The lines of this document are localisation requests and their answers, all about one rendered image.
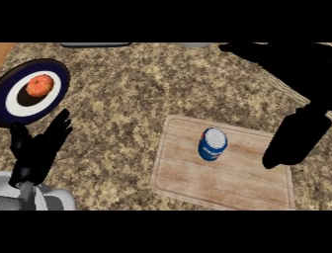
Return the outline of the orange tomato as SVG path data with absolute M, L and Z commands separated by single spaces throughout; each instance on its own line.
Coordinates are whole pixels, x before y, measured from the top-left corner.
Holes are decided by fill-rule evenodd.
M 43 74 L 31 79 L 27 87 L 27 92 L 33 97 L 44 97 L 53 90 L 53 87 L 53 78 L 47 74 Z

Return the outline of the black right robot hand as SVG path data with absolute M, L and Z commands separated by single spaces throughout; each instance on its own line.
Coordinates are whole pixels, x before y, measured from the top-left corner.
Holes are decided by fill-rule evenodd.
M 220 44 L 219 48 L 259 63 L 266 72 L 309 100 L 309 104 L 284 118 L 263 156 L 268 169 L 296 165 L 332 126 L 327 117 L 327 112 L 332 111 L 332 46 L 316 42 L 296 45 L 282 42 L 229 42 Z

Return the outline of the blue and white can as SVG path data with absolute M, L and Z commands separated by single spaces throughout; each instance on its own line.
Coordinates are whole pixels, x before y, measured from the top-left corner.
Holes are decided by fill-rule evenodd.
M 200 138 L 198 154 L 206 161 L 214 161 L 228 148 L 226 133 L 217 128 L 210 127 Z

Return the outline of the dark grey flat appliance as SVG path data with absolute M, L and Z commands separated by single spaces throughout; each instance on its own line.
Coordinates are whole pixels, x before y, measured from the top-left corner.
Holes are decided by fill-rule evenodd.
M 64 47 L 87 48 L 87 47 L 121 47 L 132 45 L 132 42 L 62 42 Z

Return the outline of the navy and white plate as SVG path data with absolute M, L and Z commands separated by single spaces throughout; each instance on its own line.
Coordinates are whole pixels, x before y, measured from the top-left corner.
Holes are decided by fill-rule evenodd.
M 28 93 L 31 81 L 41 75 L 53 80 L 53 89 L 35 97 Z M 31 60 L 12 68 L 0 77 L 0 127 L 12 123 L 25 126 L 38 121 L 56 108 L 69 87 L 65 64 L 49 58 Z

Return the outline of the pale grey round object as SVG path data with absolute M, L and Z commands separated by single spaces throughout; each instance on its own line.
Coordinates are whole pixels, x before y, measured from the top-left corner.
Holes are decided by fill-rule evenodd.
M 204 48 L 208 47 L 213 42 L 182 42 L 180 44 L 189 48 Z

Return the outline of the pale wooden cutting board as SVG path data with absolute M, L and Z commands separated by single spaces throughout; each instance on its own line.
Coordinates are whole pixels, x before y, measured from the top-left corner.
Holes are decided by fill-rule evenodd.
M 198 154 L 203 132 L 217 127 L 229 146 L 213 162 Z M 265 131 L 172 115 L 166 118 L 157 155 L 154 191 L 219 210 L 293 210 L 291 170 L 269 170 L 263 155 L 274 139 Z

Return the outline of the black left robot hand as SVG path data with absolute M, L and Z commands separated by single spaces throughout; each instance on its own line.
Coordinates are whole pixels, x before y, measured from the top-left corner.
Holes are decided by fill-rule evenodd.
M 21 123 L 10 125 L 10 149 L 16 157 L 9 184 L 19 188 L 21 184 L 31 182 L 41 185 L 50 173 L 56 154 L 72 131 L 69 111 L 64 109 L 44 133 L 31 136 L 28 128 Z

